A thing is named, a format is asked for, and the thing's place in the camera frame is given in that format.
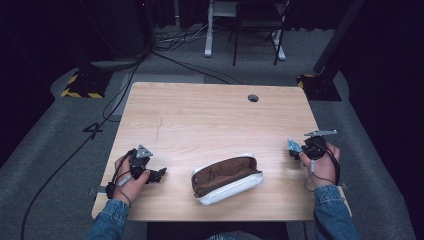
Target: pencil case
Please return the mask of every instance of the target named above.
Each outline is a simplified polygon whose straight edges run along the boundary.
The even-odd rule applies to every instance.
[[[191,176],[194,197],[202,205],[213,204],[246,191],[262,180],[263,173],[257,169],[252,154],[196,168]]]

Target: hole in table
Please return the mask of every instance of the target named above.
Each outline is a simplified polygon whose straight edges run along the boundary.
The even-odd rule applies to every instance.
[[[249,101],[251,101],[251,102],[259,101],[259,97],[255,94],[250,94],[249,96],[247,96],[247,99],[249,99]]]

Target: wooden table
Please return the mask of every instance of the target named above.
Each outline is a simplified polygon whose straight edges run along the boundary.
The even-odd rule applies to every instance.
[[[250,94],[258,102],[248,100]],[[144,145],[148,168],[168,170],[133,203],[130,220],[291,221],[313,219],[314,196],[304,188],[303,165],[290,158],[287,139],[303,143],[317,130],[303,90],[297,87],[185,83],[134,83],[101,182],[114,162]],[[239,195],[203,206],[193,196],[192,170],[253,153],[264,181]],[[99,194],[95,217],[107,197]]]

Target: person's left hand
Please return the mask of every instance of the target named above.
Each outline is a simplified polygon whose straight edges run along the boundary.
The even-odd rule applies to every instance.
[[[125,183],[122,187],[119,187],[118,184],[123,179],[125,179],[127,176],[131,176],[130,163],[129,163],[130,157],[131,156],[128,156],[124,160],[121,168],[119,169],[119,171],[116,175],[117,177],[119,177],[119,176],[120,177],[118,179],[116,179],[115,192],[113,194],[113,199],[118,199],[118,200],[124,202],[125,204],[127,204],[128,206],[130,206],[131,203],[133,203],[138,198],[138,196],[140,195],[141,189],[143,188],[144,184],[146,183],[146,181],[147,181],[147,179],[149,178],[149,175],[150,175],[150,171],[146,170],[140,175],[140,177],[137,180],[135,180],[133,177],[131,177],[130,180],[127,183]],[[119,158],[115,162],[115,169],[119,166],[121,159],[122,159],[122,157]]]

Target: metal bracket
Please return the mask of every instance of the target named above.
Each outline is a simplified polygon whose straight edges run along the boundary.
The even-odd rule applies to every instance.
[[[137,150],[137,158],[145,158],[145,157],[151,157],[153,156],[153,153],[150,152],[147,148],[145,148],[143,145],[138,145]]]
[[[336,130],[333,130],[333,131],[316,130],[310,133],[305,133],[304,136],[316,137],[316,136],[325,136],[325,135],[332,135],[332,134],[337,134],[337,131]]]

